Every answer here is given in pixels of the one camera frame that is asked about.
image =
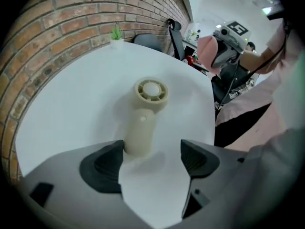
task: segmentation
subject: person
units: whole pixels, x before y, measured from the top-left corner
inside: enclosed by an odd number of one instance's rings
[[[244,51],[240,65],[252,72],[280,51],[286,37],[284,25],[282,22],[262,54]],[[248,151],[286,130],[273,103],[273,92],[298,61],[303,49],[304,45],[295,30],[291,30],[284,49],[268,65],[257,71],[258,74],[273,73],[221,108],[216,119],[216,146]]]
[[[248,42],[246,45],[245,50],[255,52],[255,44],[253,42]]]

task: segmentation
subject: black cable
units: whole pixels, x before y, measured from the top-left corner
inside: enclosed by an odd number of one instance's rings
[[[236,74],[237,74],[237,70],[238,70],[238,64],[236,64],[236,69],[235,69],[235,72],[234,72],[234,75],[233,75],[233,79],[232,79],[232,81],[231,81],[231,84],[230,84],[230,86],[229,86],[229,89],[228,89],[227,93],[223,96],[223,98],[222,98],[221,101],[220,101],[220,104],[219,104],[218,107],[217,107],[216,116],[217,116],[218,113],[219,113],[219,107],[223,104],[224,99],[227,97],[227,95],[229,94],[229,92],[230,92],[230,90],[231,90],[231,88],[232,88],[232,85],[233,85],[235,76],[236,76]]]

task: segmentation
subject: white round table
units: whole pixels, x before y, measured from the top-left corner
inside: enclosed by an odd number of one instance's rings
[[[180,140],[214,144],[214,98],[210,79],[158,51],[124,42],[74,61],[56,75],[29,107],[16,137],[24,176],[47,158],[97,143],[124,139],[136,81],[156,77],[169,90],[158,113],[152,153],[119,173],[124,201],[153,228],[179,223],[190,178],[180,159]]]

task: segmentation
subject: gray chair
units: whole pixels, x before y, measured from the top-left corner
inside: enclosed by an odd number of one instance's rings
[[[162,52],[162,46],[153,34],[139,34],[135,36],[133,43]]]

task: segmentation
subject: white pot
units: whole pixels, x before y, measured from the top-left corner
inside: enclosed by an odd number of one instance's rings
[[[123,46],[124,39],[111,40],[110,45],[113,49],[120,49]]]

